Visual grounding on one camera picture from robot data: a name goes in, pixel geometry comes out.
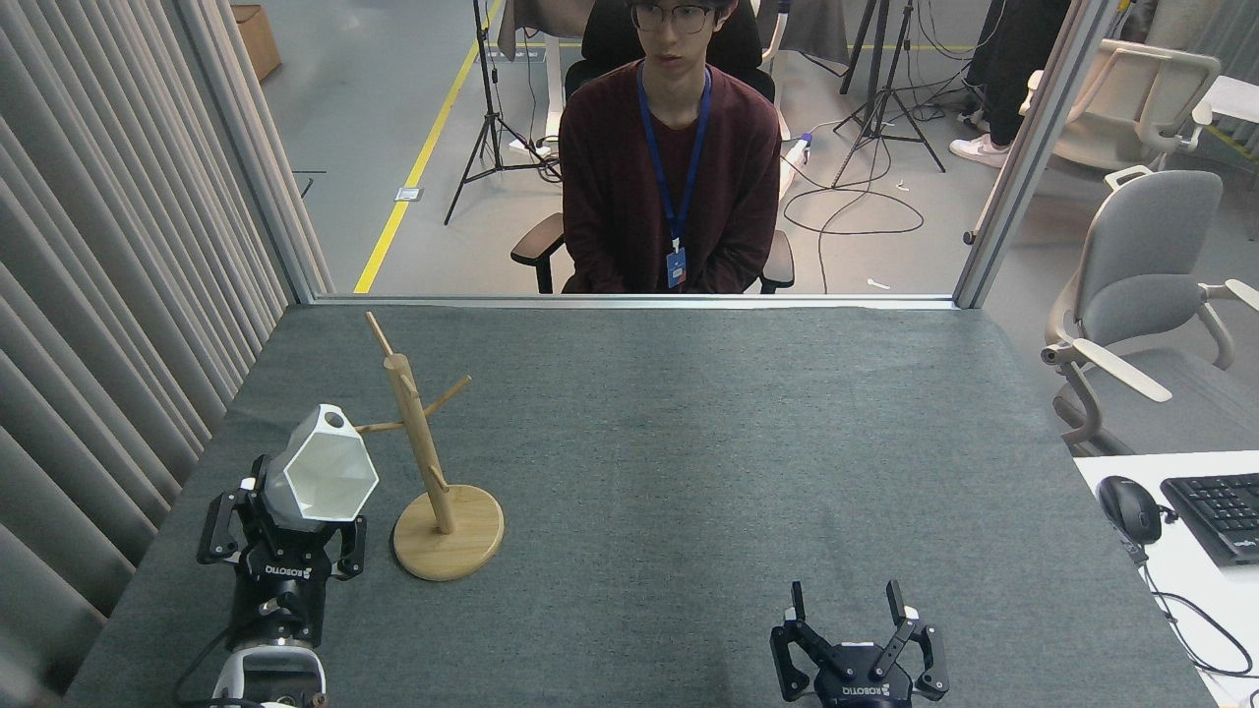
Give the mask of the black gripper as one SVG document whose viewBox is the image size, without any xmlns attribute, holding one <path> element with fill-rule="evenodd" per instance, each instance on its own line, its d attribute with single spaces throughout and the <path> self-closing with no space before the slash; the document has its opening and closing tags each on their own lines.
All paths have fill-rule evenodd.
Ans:
<svg viewBox="0 0 1259 708">
<path fill-rule="evenodd" d="M 951 677 L 943 653 L 935 653 L 938 627 L 906 605 L 896 580 L 886 583 L 885 593 L 895 630 L 884 645 L 841 642 L 831 646 L 806 624 L 805 587 L 791 585 L 792 605 L 778 626 L 771 627 L 771 654 L 781 694 L 796 702 L 810 689 L 810 677 L 793 664 L 789 648 L 799 646 L 815 663 L 813 693 L 821 707 L 910 707 L 913 695 L 939 702 L 951 690 Z M 922 650 L 923 670 L 917 679 L 899 665 L 906 644 Z"/>
<path fill-rule="evenodd" d="M 269 510 L 264 503 L 269 454 L 261 454 L 251 475 L 238 488 L 210 503 L 195 559 L 200 564 L 229 561 L 235 564 L 235 587 L 228 632 L 230 648 L 278 645 L 295 641 L 319 648 L 324 640 L 325 600 L 331 577 L 347 581 L 363 573 L 366 553 L 366 519 L 330 522 L 324 530 L 279 530 L 279 545 L 271 545 Z M 246 543 L 232 534 L 232 519 L 240 520 Z M 327 543 L 340 535 L 340 556 L 329 559 Z M 238 553 L 239 561 L 232 561 Z"/>
</svg>

